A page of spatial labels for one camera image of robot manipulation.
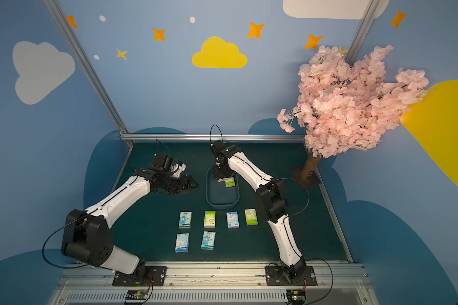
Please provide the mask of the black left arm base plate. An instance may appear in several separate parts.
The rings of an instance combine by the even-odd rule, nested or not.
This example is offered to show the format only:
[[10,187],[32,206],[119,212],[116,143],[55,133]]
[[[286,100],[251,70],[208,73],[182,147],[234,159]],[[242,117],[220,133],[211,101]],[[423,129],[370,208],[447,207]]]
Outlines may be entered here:
[[166,266],[140,265],[132,274],[115,273],[113,287],[162,287],[165,282]]

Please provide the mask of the teal red patterned tissue pack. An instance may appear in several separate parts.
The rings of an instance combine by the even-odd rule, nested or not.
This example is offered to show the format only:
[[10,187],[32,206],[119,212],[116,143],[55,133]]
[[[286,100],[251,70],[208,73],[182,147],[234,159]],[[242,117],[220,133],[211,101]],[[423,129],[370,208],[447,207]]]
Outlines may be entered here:
[[190,229],[192,226],[192,212],[180,212],[179,229]]

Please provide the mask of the blue white tissue pack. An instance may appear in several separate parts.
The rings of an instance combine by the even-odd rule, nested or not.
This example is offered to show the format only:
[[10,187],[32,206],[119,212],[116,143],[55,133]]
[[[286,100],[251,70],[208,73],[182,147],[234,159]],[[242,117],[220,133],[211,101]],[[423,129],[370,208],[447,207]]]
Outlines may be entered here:
[[175,253],[188,252],[189,249],[190,234],[179,233],[176,235]]

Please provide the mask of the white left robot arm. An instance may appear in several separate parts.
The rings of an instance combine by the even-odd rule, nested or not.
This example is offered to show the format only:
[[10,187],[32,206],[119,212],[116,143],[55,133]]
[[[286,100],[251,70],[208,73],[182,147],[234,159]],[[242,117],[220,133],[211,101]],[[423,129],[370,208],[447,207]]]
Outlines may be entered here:
[[148,279],[144,259],[115,246],[111,227],[138,200],[158,189],[180,196],[198,188],[184,173],[186,165],[168,155],[156,154],[146,168],[136,170],[127,181],[100,202],[66,217],[61,252],[94,267],[115,271],[135,285]]

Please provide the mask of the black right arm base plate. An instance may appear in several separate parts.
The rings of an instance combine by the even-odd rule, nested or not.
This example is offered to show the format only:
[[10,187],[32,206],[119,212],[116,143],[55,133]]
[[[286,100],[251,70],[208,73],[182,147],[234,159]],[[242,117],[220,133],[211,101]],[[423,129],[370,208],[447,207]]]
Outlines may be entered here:
[[307,266],[299,275],[291,275],[282,266],[270,263],[265,267],[265,279],[268,286],[317,286],[318,281],[314,268]]

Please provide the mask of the blue star tissue pack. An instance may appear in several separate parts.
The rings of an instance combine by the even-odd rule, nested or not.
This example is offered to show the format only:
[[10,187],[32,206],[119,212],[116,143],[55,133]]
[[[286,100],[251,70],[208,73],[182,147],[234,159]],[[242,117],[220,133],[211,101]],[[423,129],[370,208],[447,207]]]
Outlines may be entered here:
[[235,229],[239,228],[239,215],[237,212],[227,212],[226,213],[226,221],[227,221],[227,228],[228,229]]

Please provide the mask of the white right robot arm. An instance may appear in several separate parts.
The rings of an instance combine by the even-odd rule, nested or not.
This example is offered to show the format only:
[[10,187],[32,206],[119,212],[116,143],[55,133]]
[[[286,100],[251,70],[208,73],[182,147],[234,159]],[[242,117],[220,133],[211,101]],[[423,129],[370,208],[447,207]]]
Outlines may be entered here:
[[289,282],[300,278],[307,264],[291,230],[284,183],[259,169],[236,145],[226,147],[217,140],[210,149],[216,159],[212,167],[215,178],[232,178],[237,174],[253,188],[276,239],[283,275]]

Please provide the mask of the green white tissue pack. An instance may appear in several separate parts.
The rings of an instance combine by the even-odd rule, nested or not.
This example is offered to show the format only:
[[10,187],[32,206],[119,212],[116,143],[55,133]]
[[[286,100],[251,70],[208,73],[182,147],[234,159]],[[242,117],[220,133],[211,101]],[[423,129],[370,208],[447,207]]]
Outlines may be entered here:
[[216,212],[205,211],[204,212],[204,228],[215,228],[216,227]]

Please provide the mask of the white teal tissue pack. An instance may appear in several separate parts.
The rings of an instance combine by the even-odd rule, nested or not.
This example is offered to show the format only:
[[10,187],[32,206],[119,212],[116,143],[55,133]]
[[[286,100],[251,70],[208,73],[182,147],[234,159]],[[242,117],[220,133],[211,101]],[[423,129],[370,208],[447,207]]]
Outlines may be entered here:
[[202,236],[201,249],[214,250],[215,232],[205,231]]

